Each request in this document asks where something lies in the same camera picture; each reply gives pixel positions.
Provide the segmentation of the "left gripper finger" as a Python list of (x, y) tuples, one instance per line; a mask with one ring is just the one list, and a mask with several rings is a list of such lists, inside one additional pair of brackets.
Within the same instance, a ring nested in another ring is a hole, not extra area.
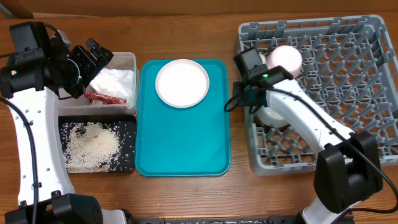
[(78, 83), (87, 87), (92, 79), (98, 74), (96, 59), (81, 45), (77, 45), (71, 51), (72, 60), (78, 65), (80, 74)]
[(86, 46), (89, 48), (92, 56), (94, 56), (94, 62), (100, 70), (106, 67), (114, 57), (112, 51), (102, 47), (92, 38), (86, 41)]

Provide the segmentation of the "grey bowl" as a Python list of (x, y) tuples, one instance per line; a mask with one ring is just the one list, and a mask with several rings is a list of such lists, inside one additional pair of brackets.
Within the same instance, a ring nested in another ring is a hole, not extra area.
[(271, 110), (269, 107), (260, 107), (255, 112), (255, 115), (263, 124), (272, 128), (281, 128), (289, 124), (281, 115)]

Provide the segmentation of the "white napkin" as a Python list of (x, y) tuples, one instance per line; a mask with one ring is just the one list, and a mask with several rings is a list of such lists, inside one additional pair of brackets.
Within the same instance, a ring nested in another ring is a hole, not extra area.
[(135, 77), (132, 70), (104, 68), (90, 82), (90, 86), (97, 93), (132, 101), (136, 89)]

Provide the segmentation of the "red snack wrapper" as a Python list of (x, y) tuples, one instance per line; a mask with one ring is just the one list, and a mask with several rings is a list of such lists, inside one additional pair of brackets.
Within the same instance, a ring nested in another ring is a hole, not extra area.
[(92, 105), (113, 105), (127, 103), (126, 99), (108, 96), (101, 93), (85, 93), (84, 97), (87, 98)]

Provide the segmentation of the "pink bowl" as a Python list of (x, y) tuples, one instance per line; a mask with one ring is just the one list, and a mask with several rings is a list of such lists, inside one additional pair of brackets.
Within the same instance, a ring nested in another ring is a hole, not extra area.
[(303, 57), (299, 50), (289, 45), (283, 45), (275, 48), (267, 57), (266, 65), (268, 68), (282, 66), (294, 78), (300, 74), (303, 63)]

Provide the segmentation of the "pink plate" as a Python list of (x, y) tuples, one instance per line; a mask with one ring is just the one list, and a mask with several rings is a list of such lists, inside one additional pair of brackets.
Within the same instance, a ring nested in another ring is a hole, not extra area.
[(199, 104), (209, 89), (209, 74), (194, 60), (173, 60), (159, 70), (155, 79), (158, 97), (174, 108), (189, 108)]

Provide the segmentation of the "white cup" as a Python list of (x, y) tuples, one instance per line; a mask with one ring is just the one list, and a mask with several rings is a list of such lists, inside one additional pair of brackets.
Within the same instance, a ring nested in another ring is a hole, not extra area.
[(261, 58), (262, 63), (263, 63), (263, 64), (266, 64), (266, 57), (265, 57), (265, 55), (259, 54), (259, 56), (260, 56), (260, 58)]

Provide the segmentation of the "wooden chopstick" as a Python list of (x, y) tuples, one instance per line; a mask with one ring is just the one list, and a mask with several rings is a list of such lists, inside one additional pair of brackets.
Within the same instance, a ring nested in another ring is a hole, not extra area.
[(162, 219), (193, 219), (193, 218), (240, 218), (240, 215), (164, 215)]

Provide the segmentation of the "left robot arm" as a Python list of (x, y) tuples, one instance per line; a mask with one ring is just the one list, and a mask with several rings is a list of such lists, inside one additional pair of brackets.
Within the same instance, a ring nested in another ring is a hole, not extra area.
[(6, 223), (132, 223), (127, 210), (106, 210), (97, 199), (78, 195), (63, 159), (58, 128), (59, 91), (72, 98), (85, 93), (113, 53), (89, 39), (70, 48), (50, 24), (25, 22), (10, 27), (15, 52), (1, 69), (1, 101), (15, 125), (21, 172), (19, 207)]

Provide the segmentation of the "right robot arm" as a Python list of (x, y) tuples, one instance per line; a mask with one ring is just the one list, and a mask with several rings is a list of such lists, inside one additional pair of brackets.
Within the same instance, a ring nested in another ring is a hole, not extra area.
[(295, 223), (338, 223), (382, 189), (376, 138), (339, 123), (305, 93), (296, 79), (303, 63), (299, 50), (283, 45), (265, 57), (251, 47), (234, 56), (234, 62), (243, 84), (240, 102), (275, 111), (317, 154), (317, 197)]

